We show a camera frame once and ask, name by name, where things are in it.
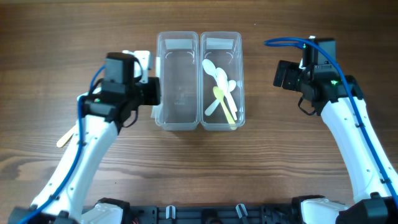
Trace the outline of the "white fork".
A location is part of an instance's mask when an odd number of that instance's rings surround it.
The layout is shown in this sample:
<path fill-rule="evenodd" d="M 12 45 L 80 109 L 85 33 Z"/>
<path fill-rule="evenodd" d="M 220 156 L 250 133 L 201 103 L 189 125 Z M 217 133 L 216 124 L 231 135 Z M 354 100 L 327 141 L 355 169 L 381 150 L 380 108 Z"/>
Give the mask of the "white fork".
<path fill-rule="evenodd" d="M 161 109 L 162 109 L 162 104 L 153 106 L 151 112 L 151 118 L 156 119 L 159 116 Z"/>
<path fill-rule="evenodd" d="M 161 59 L 160 59 L 160 57 L 156 57 L 156 59 L 155 59 L 155 76 L 157 78 L 160 77 L 160 67 L 161 67 Z"/>

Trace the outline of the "yellow plastic spoon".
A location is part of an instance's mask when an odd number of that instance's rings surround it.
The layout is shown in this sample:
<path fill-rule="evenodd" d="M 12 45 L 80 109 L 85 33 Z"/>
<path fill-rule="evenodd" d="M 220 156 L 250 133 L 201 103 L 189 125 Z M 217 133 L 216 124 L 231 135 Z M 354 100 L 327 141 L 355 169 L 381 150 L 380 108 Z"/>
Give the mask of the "yellow plastic spoon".
<path fill-rule="evenodd" d="M 226 106 L 226 104 L 224 102 L 224 93 L 223 93 L 223 91 L 219 87 L 214 86 L 213 87 L 213 94 L 214 94 L 215 98 L 220 102 L 228 124 L 229 125 L 235 125 L 236 123 L 235 123 L 231 113 L 227 109 L 227 106 Z"/>

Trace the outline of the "thick white plastic spoon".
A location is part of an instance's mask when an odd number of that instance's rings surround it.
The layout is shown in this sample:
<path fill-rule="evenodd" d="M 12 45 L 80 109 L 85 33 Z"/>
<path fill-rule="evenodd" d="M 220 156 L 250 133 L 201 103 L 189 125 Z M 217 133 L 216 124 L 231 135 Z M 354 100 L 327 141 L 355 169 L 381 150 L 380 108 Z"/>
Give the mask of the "thick white plastic spoon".
<path fill-rule="evenodd" d="M 215 111 L 215 109 L 217 108 L 217 106 L 219 105 L 220 101 L 215 99 L 214 102 L 212 102 L 211 105 L 209 105 L 207 107 L 207 109 L 205 110 L 205 115 L 206 116 L 211 116 L 213 114 L 213 112 Z"/>

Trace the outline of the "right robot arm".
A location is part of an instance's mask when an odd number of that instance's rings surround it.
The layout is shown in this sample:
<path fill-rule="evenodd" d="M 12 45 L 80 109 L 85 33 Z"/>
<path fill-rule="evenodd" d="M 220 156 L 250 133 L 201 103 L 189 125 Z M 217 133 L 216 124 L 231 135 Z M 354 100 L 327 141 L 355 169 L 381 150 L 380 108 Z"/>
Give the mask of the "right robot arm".
<path fill-rule="evenodd" d="M 301 67 L 281 60 L 274 86 L 302 93 L 332 133 L 353 189 L 354 205 L 308 195 L 292 200 L 293 223 L 397 223 L 397 172 L 368 118 L 356 79 L 326 62 Z"/>

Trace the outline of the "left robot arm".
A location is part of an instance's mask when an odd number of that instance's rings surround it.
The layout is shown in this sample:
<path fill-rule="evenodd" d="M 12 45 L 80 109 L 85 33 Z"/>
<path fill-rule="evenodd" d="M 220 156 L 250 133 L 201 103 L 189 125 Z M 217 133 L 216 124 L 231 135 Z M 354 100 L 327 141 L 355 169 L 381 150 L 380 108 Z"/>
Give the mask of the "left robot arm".
<path fill-rule="evenodd" d="M 29 208 L 15 207 L 9 223 L 82 223 L 98 220 L 122 223 L 129 204 L 105 200 L 101 212 L 83 213 L 84 199 L 102 158 L 116 140 L 125 120 L 141 105 L 160 103 L 160 81 L 118 83 L 99 79 L 101 90 L 90 89 L 77 104 L 77 130 L 55 172 Z"/>

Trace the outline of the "yellow plastic fork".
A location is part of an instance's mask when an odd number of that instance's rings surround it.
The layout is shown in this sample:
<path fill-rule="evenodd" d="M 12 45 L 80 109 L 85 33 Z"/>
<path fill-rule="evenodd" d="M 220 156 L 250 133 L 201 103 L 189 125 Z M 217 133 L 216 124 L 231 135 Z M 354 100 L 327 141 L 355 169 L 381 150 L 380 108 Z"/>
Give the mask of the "yellow plastic fork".
<path fill-rule="evenodd" d="M 75 131 L 77 129 L 77 126 L 74 125 L 69 131 L 67 131 L 56 143 L 56 146 L 58 148 L 62 148 L 66 145 L 66 143 L 72 138 L 74 135 Z"/>

